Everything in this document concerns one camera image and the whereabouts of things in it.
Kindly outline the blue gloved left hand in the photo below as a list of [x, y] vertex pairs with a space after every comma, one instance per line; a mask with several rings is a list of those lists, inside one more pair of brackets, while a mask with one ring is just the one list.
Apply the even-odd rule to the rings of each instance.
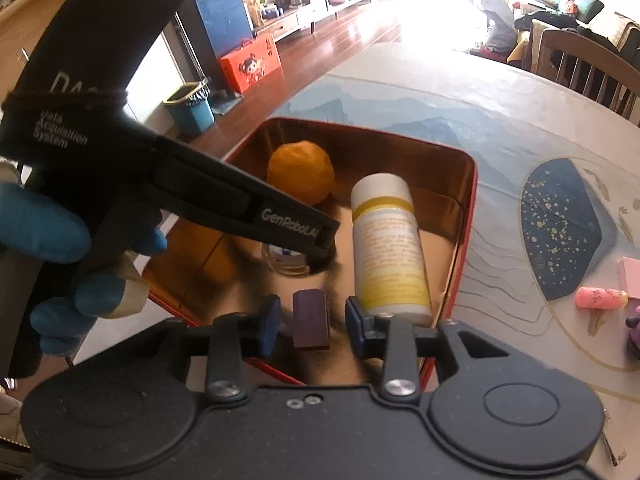
[[[15, 166], [1, 163], [1, 243], [26, 256], [72, 263], [89, 250], [88, 228], [71, 212], [23, 188]], [[140, 313], [150, 285], [132, 259], [122, 257], [112, 270], [84, 278], [76, 289], [40, 302], [29, 315], [40, 350], [69, 356], [98, 318], [126, 318]]]

